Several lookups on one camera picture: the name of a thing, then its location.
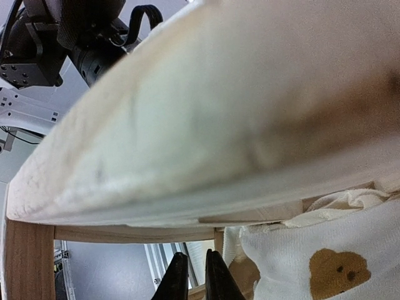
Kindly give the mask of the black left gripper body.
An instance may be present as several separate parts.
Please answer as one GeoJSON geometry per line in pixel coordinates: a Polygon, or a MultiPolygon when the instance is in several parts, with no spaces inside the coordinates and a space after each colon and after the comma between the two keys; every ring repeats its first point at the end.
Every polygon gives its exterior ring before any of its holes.
{"type": "Polygon", "coordinates": [[[92,86],[139,44],[143,17],[154,29],[163,21],[152,5],[135,6],[120,20],[124,1],[14,1],[1,29],[1,79],[17,89],[59,87],[70,59],[92,86]]]}

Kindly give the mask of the wooden pet bed frame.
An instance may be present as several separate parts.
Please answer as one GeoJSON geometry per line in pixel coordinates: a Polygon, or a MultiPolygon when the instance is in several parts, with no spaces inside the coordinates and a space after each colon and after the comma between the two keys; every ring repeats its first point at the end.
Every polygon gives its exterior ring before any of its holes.
{"type": "Polygon", "coordinates": [[[139,40],[7,185],[3,299],[56,297],[55,239],[207,239],[399,196],[398,1],[193,1],[139,40]]]}

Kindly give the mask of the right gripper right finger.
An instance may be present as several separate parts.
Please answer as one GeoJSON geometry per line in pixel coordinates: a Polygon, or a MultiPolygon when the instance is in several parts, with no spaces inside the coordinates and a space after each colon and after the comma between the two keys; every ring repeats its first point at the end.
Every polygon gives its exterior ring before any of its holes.
{"type": "Polygon", "coordinates": [[[223,257],[218,251],[207,250],[205,269],[207,300],[245,300],[223,257]]]}

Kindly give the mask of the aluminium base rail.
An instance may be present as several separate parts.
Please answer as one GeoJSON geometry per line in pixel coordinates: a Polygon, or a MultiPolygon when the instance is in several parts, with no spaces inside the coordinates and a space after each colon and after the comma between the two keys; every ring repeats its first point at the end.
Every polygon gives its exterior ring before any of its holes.
{"type": "Polygon", "coordinates": [[[204,284],[212,240],[155,244],[99,244],[56,240],[57,286],[68,299],[150,299],[176,252],[189,258],[189,287],[204,284]]]}

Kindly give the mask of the bear print cream cushion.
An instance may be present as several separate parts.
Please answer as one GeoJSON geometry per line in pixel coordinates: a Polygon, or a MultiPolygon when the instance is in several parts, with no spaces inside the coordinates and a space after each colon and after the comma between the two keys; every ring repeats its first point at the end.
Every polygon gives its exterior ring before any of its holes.
{"type": "Polygon", "coordinates": [[[222,255],[250,299],[398,299],[399,196],[351,189],[276,224],[227,227],[222,255]]]}

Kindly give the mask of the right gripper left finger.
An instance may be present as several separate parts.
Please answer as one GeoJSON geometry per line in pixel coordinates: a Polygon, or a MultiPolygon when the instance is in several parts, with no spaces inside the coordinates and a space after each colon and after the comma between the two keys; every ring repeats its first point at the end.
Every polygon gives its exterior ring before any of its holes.
{"type": "Polygon", "coordinates": [[[177,252],[174,254],[160,285],[152,300],[187,300],[188,299],[188,257],[177,252]]]}

